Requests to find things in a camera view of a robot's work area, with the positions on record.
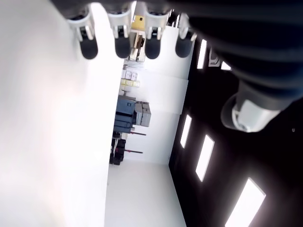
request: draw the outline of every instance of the box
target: box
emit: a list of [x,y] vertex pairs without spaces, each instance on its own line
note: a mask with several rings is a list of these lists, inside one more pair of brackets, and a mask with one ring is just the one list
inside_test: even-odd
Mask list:
[[134,106],[134,110],[137,113],[136,125],[141,125],[142,115],[143,115],[142,104],[136,103]]
[[131,80],[126,80],[125,85],[131,87],[131,86],[133,86],[133,81],[131,81]]
[[137,81],[137,73],[135,72],[132,72],[132,78],[131,78],[132,81]]
[[132,78],[132,72],[126,71],[125,79],[131,79]]
[[126,75],[126,70],[122,70],[121,78],[122,78],[122,79],[125,79],[125,75]]
[[140,87],[140,81],[134,81],[133,87]]

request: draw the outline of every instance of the cardboard box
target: cardboard box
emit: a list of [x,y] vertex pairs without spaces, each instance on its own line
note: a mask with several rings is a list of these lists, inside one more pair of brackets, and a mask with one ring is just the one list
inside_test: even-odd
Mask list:
[[132,78],[132,72],[126,71],[125,79],[131,79]]
[[125,82],[125,85],[127,85],[127,86],[133,86],[133,81],[131,81],[131,80],[126,80],[126,82]]
[[137,73],[133,72],[132,73],[132,78],[131,78],[132,81],[137,81]]
[[140,87],[140,81],[134,81],[133,87]]
[[125,75],[126,75],[126,70],[122,70],[121,78],[122,78],[122,79],[125,79]]

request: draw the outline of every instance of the black wall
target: black wall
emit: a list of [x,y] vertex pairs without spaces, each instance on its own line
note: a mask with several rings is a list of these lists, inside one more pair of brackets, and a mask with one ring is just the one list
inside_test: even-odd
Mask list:
[[[303,226],[303,101],[283,111],[258,133],[223,127],[220,112],[237,92],[229,71],[196,69],[196,42],[183,113],[169,162],[187,227],[223,227],[248,177],[266,193],[251,227]],[[186,147],[180,145],[186,115],[192,117]],[[203,182],[196,165],[205,135],[214,149]]]

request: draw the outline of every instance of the rectangular light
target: rectangular light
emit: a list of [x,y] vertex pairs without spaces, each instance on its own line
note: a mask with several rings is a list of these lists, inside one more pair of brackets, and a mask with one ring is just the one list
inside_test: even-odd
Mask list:
[[185,124],[184,124],[184,128],[183,128],[182,136],[181,136],[181,141],[180,141],[183,148],[185,148],[190,123],[191,123],[191,117],[187,115],[186,119],[185,119]]
[[210,156],[212,155],[213,147],[214,147],[214,141],[208,135],[206,135],[203,146],[202,146],[198,165],[196,168],[196,173],[201,182],[204,179],[204,176],[205,176],[205,173],[207,170],[207,166],[209,163],[209,159],[210,159]]
[[248,227],[259,210],[265,193],[248,178],[239,200],[232,211],[225,227]]
[[231,67],[228,64],[226,64],[225,62],[222,62],[221,69],[222,70],[232,70]]
[[200,47],[197,69],[203,69],[204,58],[206,55],[206,46],[207,46],[207,41],[205,39],[203,39],[201,42],[201,47]]

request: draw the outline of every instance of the white wall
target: white wall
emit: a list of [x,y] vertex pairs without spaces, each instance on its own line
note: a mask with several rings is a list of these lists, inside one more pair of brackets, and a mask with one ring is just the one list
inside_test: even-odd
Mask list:
[[193,55],[193,48],[186,58],[177,56],[175,48],[179,29],[166,26],[161,38],[161,50],[158,58],[145,58],[144,68],[167,77],[188,79],[189,67]]
[[95,6],[86,61],[49,1],[0,1],[0,226],[104,225],[123,60]]
[[105,227],[185,227],[168,166],[125,160],[109,167]]
[[129,135],[126,148],[143,154],[126,153],[126,159],[168,164],[174,143],[179,115],[182,113],[188,84],[192,52],[186,58],[175,53],[178,28],[166,26],[157,59],[145,58],[143,65],[131,64],[128,71],[136,72],[140,87],[132,87],[128,96],[150,103],[151,122],[148,128],[135,126],[135,132],[147,136]]
[[135,132],[147,136],[129,134],[126,141],[126,149],[143,154],[125,152],[125,159],[168,165],[179,117],[179,114],[152,110],[149,127],[134,126]]

